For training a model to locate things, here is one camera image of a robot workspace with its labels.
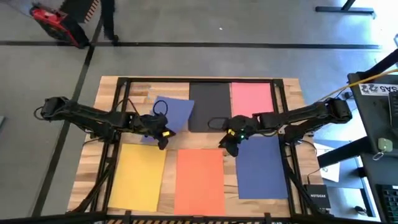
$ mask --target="gray floor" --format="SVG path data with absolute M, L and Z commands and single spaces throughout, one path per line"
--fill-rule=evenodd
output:
M 15 6 L 23 12 L 28 3 Z M 373 66 L 394 44 L 396 30 L 384 22 L 391 19 L 391 7 L 374 6 L 387 8 L 377 11 L 375 19 L 313 11 L 316 5 L 338 4 L 327 0 L 118 0 L 116 32 L 124 41 L 379 44 L 384 49 L 97 47 L 79 102 L 93 104 L 103 75 L 176 75 L 297 77 L 306 103 L 312 103 L 344 85 L 347 73 Z M 0 40 L 51 40 L 35 21 L 7 5 L 0 3 L 0 15 L 8 18 L 0 23 L 0 29 L 7 30 L 0 32 Z M 89 37 L 98 17 L 97 12 L 84 25 Z M 0 46 L 0 115 L 7 118 L 0 129 L 0 218 L 30 215 L 61 125 L 37 121 L 33 110 L 46 97 L 72 96 L 86 53 L 73 47 Z M 336 132 L 328 127 L 319 135 L 339 140 L 341 135 L 336 133 L 341 129 L 345 128 Z M 65 212 L 84 136 L 71 128 L 44 214 Z

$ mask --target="sticker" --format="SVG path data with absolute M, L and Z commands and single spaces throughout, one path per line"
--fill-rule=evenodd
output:
M 362 95 L 388 96 L 388 93 L 398 91 L 398 85 L 390 84 L 359 84 Z

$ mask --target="black paper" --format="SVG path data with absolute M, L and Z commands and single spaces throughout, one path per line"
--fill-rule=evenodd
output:
M 193 133 L 223 132 L 211 129 L 208 121 L 214 117 L 231 117 L 231 97 L 229 83 L 190 83 L 189 99 L 195 102 L 188 120 L 188 129 Z M 222 120 L 214 120 L 211 126 L 217 128 Z

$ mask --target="wooden table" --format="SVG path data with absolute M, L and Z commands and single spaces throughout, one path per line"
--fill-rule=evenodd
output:
M 105 111 L 111 109 L 117 80 L 118 77 L 116 76 L 102 77 L 94 103 L 95 108 Z M 305 106 L 299 80 L 296 78 L 284 78 L 283 81 L 289 109 L 293 110 Z M 164 83 L 132 83 L 129 97 L 134 102 L 137 110 L 141 114 L 145 114 L 150 112 L 158 95 L 187 100 L 189 97 L 189 83 L 167 83 L 166 85 Z M 282 111 L 280 96 L 278 94 L 277 99 L 279 110 Z M 127 105 L 127 110 L 132 111 L 132 107 L 129 104 Z M 190 133 L 188 128 L 185 127 L 181 133 L 171 138 L 167 146 L 167 157 L 157 212 L 132 211 L 132 213 L 136 215 L 173 215 L 177 150 L 216 149 L 218 147 L 218 142 L 223 136 L 224 133 Z M 141 136 L 136 134 L 123 134 L 121 143 L 139 143 L 140 140 Z M 312 141 L 312 139 L 308 137 L 306 137 L 306 140 Z M 102 148 L 103 143 L 101 142 L 91 142 L 84 146 L 68 204 L 69 210 L 76 208 L 94 186 Z M 224 155 L 226 216 L 261 217 L 264 215 L 264 212 L 269 212 L 272 217 L 290 217 L 287 200 L 238 199 L 235 159 L 227 155 L 227 153 Z M 307 175 L 319 168 L 315 150 L 309 144 L 301 144 L 297 146 L 297 157 L 302 181 L 306 183 Z M 319 172 L 312 174 L 310 178 L 312 184 L 323 183 Z M 300 212 L 299 196 L 293 183 L 292 190 L 295 209 L 297 212 Z M 115 208 L 109 208 L 108 210 L 109 214 L 121 215 L 124 214 L 124 212 L 125 210 Z

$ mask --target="orange paper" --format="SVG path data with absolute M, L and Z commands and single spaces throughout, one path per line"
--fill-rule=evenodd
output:
M 225 215 L 221 149 L 178 150 L 174 214 Z
M 231 96 L 232 116 L 274 111 L 269 83 L 232 83 Z

